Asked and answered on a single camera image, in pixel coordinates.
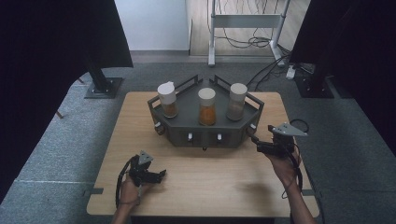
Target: plastic container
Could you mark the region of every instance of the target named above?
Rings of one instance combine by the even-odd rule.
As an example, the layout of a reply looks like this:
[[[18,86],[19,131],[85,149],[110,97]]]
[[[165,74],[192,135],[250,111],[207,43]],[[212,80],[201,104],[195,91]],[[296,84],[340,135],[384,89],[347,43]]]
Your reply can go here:
[[[178,113],[174,83],[170,81],[163,83],[158,87],[157,92],[163,107],[163,115],[169,119],[174,118]]]
[[[215,96],[216,92],[211,88],[203,88],[198,91],[200,98],[199,122],[202,125],[210,126],[216,123]]]
[[[231,120],[240,120],[244,117],[245,97],[248,88],[242,83],[234,83],[230,88],[230,101],[227,107],[227,118]]]

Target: white lid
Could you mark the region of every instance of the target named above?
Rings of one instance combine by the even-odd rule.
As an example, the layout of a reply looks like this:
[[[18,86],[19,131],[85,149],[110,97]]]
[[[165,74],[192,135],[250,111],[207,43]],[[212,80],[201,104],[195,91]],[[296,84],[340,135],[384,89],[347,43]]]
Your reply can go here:
[[[203,88],[198,91],[200,103],[203,106],[210,106],[215,103],[216,92],[210,88]]]
[[[175,86],[171,81],[161,84],[157,92],[162,104],[170,105],[176,100]]]
[[[242,83],[234,83],[230,88],[230,97],[235,101],[245,101],[248,87]]]

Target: black curtain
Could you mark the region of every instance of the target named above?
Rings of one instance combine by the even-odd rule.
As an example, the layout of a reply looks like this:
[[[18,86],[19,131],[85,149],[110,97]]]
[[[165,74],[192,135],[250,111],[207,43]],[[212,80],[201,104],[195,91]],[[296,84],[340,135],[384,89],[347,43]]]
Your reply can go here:
[[[1,201],[87,72],[84,51],[100,68],[133,66],[113,0],[0,1]]]
[[[326,72],[356,99],[396,155],[396,3],[360,0],[335,45],[329,45],[352,3],[356,0],[311,0],[290,62],[323,63],[322,53],[335,46]]]

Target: human hand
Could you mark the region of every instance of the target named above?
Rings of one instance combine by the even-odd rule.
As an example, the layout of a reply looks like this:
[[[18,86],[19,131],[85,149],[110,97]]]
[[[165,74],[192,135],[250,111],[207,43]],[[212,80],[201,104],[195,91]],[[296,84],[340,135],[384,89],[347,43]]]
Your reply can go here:
[[[144,183],[141,189],[141,195],[144,195],[154,184]],[[132,178],[129,174],[126,175],[125,180],[120,188],[119,207],[114,214],[112,224],[124,224],[128,216],[131,214],[132,209],[140,203],[139,187],[134,185]]]
[[[153,184],[143,183],[141,194],[143,195],[146,193],[150,188],[152,188],[152,186]],[[125,180],[121,184],[119,205],[127,204],[134,207],[140,203],[139,200],[139,187],[134,185],[134,181],[127,174]]]
[[[292,156],[294,159],[298,162],[300,165],[301,158],[300,155],[297,154],[298,148],[295,148],[294,152],[292,153]],[[267,155],[265,156],[271,161],[274,171],[279,178],[280,182],[282,182],[283,186],[285,189],[290,186],[293,183],[296,183],[296,172],[293,167],[293,163],[291,162],[290,158],[279,158],[276,156],[272,155]]]

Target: wooden table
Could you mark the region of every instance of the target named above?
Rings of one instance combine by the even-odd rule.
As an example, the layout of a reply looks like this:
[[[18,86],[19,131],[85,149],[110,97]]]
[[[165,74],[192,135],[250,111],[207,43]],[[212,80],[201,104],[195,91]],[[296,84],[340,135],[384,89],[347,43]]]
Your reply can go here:
[[[163,182],[142,198],[134,216],[172,217],[288,217],[290,207],[271,162],[246,140],[238,148],[174,147],[153,127],[147,100],[156,92],[129,92],[124,100],[87,206],[91,215],[113,215],[120,170],[132,156],[145,150],[154,158],[149,170],[167,170]],[[267,125],[288,121],[280,95],[252,92],[264,101],[256,135],[271,142]],[[304,187],[311,189],[304,165]],[[314,196],[304,196],[312,215],[318,215]]]

